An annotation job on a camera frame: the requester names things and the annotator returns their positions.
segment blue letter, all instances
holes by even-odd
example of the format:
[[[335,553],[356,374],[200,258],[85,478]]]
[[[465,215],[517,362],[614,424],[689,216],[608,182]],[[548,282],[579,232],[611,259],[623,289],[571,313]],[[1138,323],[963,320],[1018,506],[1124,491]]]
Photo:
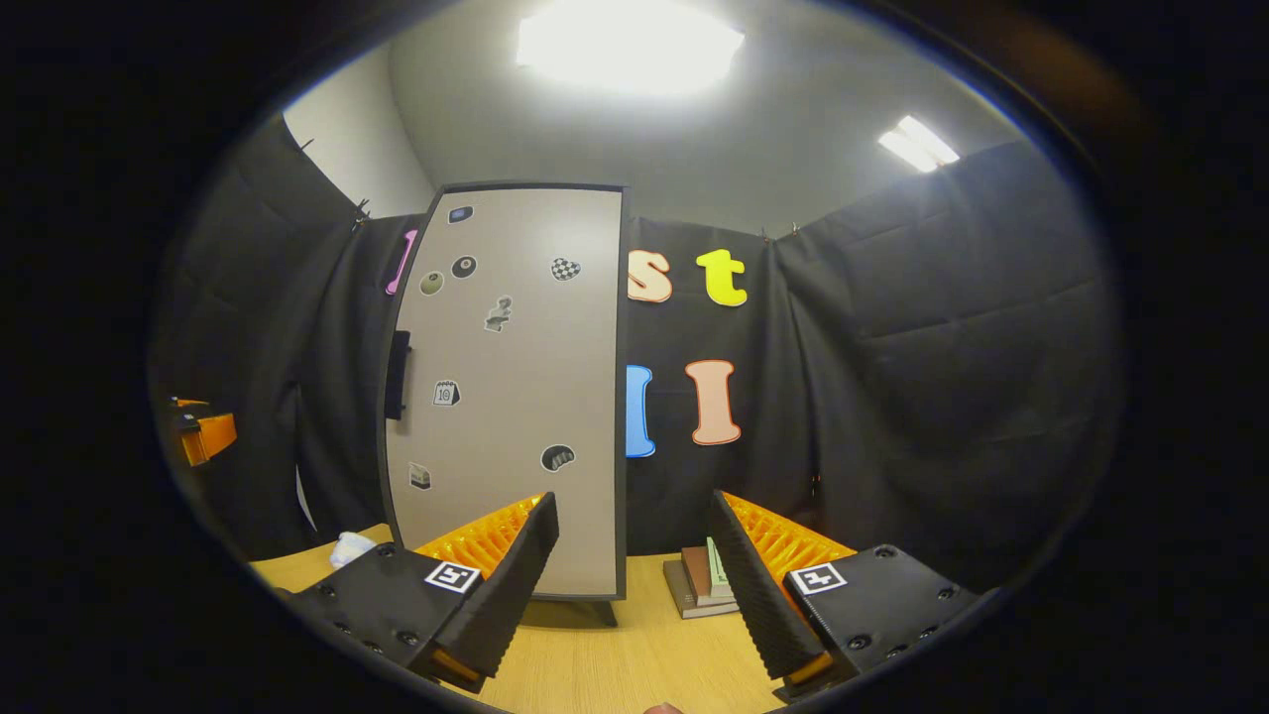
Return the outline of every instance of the blue letter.
[[[626,365],[626,458],[642,459],[656,451],[647,439],[647,412],[643,393],[652,382],[652,370],[638,365]]]

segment green book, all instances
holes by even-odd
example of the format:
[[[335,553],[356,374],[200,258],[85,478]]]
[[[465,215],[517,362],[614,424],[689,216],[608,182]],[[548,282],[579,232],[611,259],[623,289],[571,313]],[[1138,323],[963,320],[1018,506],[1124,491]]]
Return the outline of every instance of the green book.
[[[712,538],[706,536],[706,549],[709,552],[709,596],[735,597],[731,594],[731,583],[727,582],[727,573],[722,571],[722,559],[718,558],[718,549],[714,548]]]

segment white wall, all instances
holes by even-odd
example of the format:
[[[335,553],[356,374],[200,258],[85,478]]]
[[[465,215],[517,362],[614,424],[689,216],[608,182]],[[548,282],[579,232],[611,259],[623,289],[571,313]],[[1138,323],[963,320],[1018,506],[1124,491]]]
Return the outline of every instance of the white wall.
[[[305,153],[372,218],[426,212],[433,188],[415,157],[381,46],[308,90],[283,112]]]

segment magnetic whiteboard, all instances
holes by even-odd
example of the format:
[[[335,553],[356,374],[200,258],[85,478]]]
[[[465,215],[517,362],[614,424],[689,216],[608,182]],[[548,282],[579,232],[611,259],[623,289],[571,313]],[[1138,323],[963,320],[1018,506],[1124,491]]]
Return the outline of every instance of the magnetic whiteboard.
[[[622,219],[621,189],[442,190],[397,287],[411,351],[381,473],[405,548],[553,491],[536,595],[624,596]]]

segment ceiling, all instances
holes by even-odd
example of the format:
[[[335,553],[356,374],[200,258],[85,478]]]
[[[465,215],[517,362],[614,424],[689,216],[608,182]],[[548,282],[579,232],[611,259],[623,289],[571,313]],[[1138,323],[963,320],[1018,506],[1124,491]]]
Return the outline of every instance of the ceiling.
[[[904,114],[962,156],[1022,136],[857,16],[798,1],[680,1],[745,33],[728,75],[683,96],[581,89],[516,66],[519,20],[549,0],[466,0],[397,36],[392,86],[433,185],[619,183],[634,216],[774,237],[915,174],[877,143]]]

